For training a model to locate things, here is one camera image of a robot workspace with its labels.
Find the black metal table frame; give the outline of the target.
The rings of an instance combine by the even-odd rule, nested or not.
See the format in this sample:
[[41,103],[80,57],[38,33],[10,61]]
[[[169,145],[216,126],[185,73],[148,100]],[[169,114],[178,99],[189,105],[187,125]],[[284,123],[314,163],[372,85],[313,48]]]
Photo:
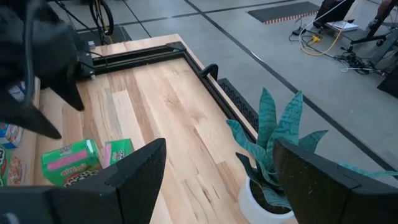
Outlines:
[[257,132],[229,99],[219,86],[217,80],[214,80],[210,75],[204,78],[200,77],[200,72],[204,68],[199,66],[198,62],[188,52],[188,49],[181,41],[110,55],[101,55],[89,50],[80,50],[80,53],[78,68],[75,74],[75,78],[78,81],[106,73],[182,58],[192,69],[226,117],[236,120],[242,126],[246,137],[250,141],[254,142],[256,140],[255,134]]

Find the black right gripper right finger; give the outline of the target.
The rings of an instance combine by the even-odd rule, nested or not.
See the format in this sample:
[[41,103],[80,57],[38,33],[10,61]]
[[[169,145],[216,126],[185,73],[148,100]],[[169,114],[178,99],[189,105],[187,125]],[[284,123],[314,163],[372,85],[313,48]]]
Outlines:
[[398,188],[285,140],[273,157],[299,224],[398,224]]

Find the snake plant in white pot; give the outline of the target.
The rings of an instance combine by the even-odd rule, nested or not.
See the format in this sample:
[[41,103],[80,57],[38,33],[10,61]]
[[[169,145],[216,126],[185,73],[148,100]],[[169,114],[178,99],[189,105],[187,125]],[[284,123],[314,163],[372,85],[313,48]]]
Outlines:
[[[235,141],[245,150],[238,154],[247,175],[239,192],[239,209],[250,224],[299,224],[292,207],[279,182],[274,166],[274,143],[285,140],[301,149],[316,154],[316,148],[324,130],[299,136],[299,126],[303,111],[303,95],[297,93],[285,107],[281,117],[277,117],[272,95],[264,90],[259,102],[257,140],[250,141],[242,126],[235,120],[227,124]],[[337,163],[366,177],[381,181],[391,176],[392,171],[369,172],[355,166]]]

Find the white flat box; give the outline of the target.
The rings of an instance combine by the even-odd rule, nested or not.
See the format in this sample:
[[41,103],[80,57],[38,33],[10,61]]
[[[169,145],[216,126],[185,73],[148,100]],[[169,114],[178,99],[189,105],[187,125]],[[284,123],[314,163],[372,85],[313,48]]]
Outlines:
[[327,22],[326,23],[328,26],[331,28],[334,28],[338,31],[342,32],[349,32],[349,31],[354,31],[358,30],[359,26],[353,23],[350,23],[348,21],[336,21],[336,22]]

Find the grey workbench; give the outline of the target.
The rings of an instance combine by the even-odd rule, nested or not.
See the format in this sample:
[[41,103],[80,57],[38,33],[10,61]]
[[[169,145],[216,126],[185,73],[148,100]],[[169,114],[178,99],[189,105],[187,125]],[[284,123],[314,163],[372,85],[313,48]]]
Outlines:
[[369,60],[369,62],[372,65],[378,64],[383,59],[385,54],[387,54],[391,50],[394,50],[394,47],[398,48],[397,41],[398,41],[398,28],[394,28],[390,31],[389,34],[386,35],[386,40],[384,41],[384,43],[380,47],[376,47],[376,51]]

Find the black hook bracket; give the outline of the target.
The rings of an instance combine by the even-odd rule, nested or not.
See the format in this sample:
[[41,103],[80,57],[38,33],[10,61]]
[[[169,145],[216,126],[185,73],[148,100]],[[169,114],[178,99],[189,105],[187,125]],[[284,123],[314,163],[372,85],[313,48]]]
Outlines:
[[200,72],[200,77],[204,78],[207,75],[210,75],[211,77],[213,77],[214,80],[217,80],[218,79],[218,70],[219,70],[218,65],[215,63],[212,63],[212,64],[208,65],[207,67],[205,67]]

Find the black hazard-striped floor mat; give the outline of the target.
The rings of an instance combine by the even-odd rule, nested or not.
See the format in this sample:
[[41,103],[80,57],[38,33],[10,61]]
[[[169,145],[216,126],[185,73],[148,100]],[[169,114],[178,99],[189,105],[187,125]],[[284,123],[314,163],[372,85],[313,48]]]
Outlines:
[[317,14],[319,6],[311,2],[298,2],[283,6],[256,9],[247,13],[263,24],[275,24],[284,21],[297,20]]

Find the person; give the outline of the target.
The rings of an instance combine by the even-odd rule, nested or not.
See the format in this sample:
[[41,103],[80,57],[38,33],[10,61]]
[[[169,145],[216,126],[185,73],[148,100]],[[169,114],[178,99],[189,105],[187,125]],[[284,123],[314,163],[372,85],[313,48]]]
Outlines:
[[368,28],[370,30],[377,30],[381,23],[386,18],[387,11],[389,8],[392,8],[393,0],[382,0],[382,3],[379,5],[377,9],[377,13],[373,20],[371,20],[368,24]]

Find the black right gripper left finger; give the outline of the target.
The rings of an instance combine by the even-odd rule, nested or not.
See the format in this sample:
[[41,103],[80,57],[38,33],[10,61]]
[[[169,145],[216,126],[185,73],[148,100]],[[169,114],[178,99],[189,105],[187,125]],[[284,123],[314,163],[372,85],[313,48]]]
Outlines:
[[166,155],[158,138],[69,187],[0,187],[0,224],[149,224]]

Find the black equipment case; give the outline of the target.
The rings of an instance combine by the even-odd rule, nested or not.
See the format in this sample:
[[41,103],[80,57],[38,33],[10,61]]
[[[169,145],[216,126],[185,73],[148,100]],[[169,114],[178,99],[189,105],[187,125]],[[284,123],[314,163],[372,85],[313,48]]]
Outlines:
[[327,22],[342,21],[355,0],[324,0],[316,15],[313,25],[323,27]]

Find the black device with green light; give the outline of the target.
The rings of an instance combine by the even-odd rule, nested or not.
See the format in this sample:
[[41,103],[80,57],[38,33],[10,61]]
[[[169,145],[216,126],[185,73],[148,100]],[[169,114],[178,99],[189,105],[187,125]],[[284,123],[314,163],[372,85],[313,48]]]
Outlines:
[[398,67],[388,75],[377,88],[398,99]]

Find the Apple Jacks cereal box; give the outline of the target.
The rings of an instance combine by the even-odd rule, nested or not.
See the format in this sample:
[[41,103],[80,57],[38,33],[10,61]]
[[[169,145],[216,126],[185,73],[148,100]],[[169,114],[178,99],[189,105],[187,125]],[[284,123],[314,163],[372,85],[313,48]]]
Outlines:
[[24,178],[24,163],[13,152],[0,145],[0,187],[20,186]]
[[92,139],[75,142],[41,157],[43,176],[53,185],[69,187],[102,170]]
[[117,163],[134,151],[130,139],[107,141],[104,145],[104,168]]

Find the black standing desk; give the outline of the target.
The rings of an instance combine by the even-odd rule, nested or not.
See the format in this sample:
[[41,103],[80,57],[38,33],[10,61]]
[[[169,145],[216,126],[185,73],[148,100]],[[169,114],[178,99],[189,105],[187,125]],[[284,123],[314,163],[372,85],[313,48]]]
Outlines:
[[[387,11],[386,18],[391,15],[391,11],[395,7],[397,8],[396,16],[398,18],[398,0],[393,0],[392,1],[392,8],[389,8],[389,10]],[[377,30],[370,30],[368,28],[368,33],[364,37],[362,37],[360,39],[352,40],[351,41],[351,45],[363,44],[363,43],[366,43],[366,42],[374,42],[374,41],[376,41],[376,46],[380,47],[384,43],[384,41],[386,40],[386,35],[389,34],[392,29],[398,28],[398,21],[396,21],[396,22],[385,22],[386,18],[384,19],[384,21],[381,23],[380,26],[385,26],[387,28],[390,28],[388,33],[381,34],[381,35],[376,35],[376,32],[380,28],[380,26],[378,27]]]

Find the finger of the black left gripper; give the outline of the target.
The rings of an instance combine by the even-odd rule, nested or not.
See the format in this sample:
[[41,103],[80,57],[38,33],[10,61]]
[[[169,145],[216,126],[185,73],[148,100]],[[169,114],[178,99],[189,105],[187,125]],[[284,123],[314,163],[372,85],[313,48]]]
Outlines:
[[42,77],[40,80],[70,106],[78,111],[84,110],[84,105],[74,80],[68,79],[64,75]]
[[14,124],[51,139],[61,139],[56,127],[31,102],[25,105],[0,91],[0,123]]

